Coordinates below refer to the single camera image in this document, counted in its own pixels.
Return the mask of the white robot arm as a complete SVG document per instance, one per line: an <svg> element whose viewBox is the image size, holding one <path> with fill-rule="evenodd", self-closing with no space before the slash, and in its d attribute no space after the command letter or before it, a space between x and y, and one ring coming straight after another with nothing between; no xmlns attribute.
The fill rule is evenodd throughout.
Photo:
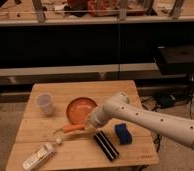
<svg viewBox="0 0 194 171"><path fill-rule="evenodd" d="M194 120L134 107L124 92L116 93L94 108L88 121L95 128L101 128L113 118L155 131L194 150Z"/></svg>

